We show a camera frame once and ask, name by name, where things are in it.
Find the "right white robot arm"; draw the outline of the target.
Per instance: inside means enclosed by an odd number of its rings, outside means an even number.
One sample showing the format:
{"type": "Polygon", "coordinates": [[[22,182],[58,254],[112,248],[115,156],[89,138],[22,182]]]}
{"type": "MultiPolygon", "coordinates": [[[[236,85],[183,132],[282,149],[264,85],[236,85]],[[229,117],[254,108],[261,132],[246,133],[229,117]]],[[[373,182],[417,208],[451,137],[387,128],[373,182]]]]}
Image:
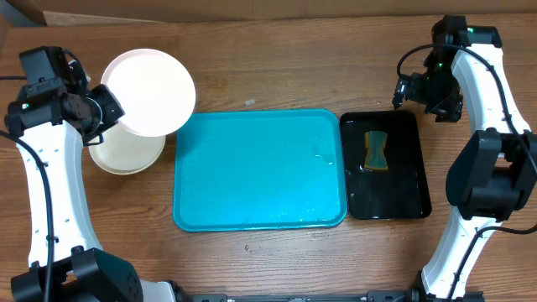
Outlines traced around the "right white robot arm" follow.
{"type": "Polygon", "coordinates": [[[422,74],[399,74],[393,105],[425,105],[437,122],[467,112],[472,136],[446,176],[450,215],[431,260],[418,272],[410,301],[482,301],[467,279],[488,239],[521,210],[536,184],[536,135],[520,114],[493,26],[446,15],[431,30],[422,74]]]}

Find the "white plate top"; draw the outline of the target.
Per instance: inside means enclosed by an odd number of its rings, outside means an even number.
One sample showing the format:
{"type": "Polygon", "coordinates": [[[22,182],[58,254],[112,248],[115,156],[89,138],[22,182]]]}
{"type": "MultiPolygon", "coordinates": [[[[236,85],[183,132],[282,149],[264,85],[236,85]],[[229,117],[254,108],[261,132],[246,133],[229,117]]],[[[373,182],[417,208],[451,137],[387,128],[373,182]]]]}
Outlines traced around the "white plate top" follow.
{"type": "Polygon", "coordinates": [[[144,137],[128,131],[121,123],[102,135],[100,144],[89,147],[93,162],[111,174],[136,174],[151,166],[162,154],[165,136],[144,137]]]}

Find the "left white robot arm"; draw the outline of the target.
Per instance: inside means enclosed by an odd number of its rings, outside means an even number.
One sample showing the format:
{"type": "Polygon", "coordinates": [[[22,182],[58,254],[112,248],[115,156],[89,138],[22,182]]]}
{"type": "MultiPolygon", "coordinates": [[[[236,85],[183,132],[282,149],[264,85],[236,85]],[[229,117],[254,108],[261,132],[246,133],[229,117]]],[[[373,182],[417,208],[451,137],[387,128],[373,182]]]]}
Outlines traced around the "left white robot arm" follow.
{"type": "Polygon", "coordinates": [[[29,270],[11,279],[17,301],[186,301],[173,281],[139,278],[102,250],[91,224],[81,155],[124,114],[110,90],[59,77],[31,81],[8,105],[2,135],[26,172],[32,242],[29,270]]]}

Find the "white plate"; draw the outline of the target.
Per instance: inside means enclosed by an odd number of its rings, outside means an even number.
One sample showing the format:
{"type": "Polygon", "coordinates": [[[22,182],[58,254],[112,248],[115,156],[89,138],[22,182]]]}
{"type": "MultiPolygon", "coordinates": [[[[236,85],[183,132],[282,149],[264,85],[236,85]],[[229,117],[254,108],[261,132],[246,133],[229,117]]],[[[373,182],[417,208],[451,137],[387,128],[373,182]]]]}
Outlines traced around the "white plate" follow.
{"type": "Polygon", "coordinates": [[[124,115],[119,125],[142,137],[161,137],[181,128],[196,107],[189,71],[157,49],[133,49],[115,58],[101,83],[116,97],[124,115]]]}
{"type": "Polygon", "coordinates": [[[165,136],[144,137],[128,131],[121,123],[102,135],[100,144],[89,147],[93,162],[111,174],[136,174],[151,166],[162,154],[165,136]]]}

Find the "green yellow sponge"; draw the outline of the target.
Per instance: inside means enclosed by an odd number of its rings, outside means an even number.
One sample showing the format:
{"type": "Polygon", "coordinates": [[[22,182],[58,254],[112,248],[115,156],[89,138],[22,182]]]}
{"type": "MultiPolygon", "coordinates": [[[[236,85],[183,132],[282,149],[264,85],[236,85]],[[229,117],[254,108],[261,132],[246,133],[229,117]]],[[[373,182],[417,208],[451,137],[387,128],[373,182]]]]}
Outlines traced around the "green yellow sponge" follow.
{"type": "Polygon", "coordinates": [[[384,155],[387,138],[388,134],[382,131],[369,131],[365,133],[365,169],[377,171],[388,169],[388,163],[384,155]]]}

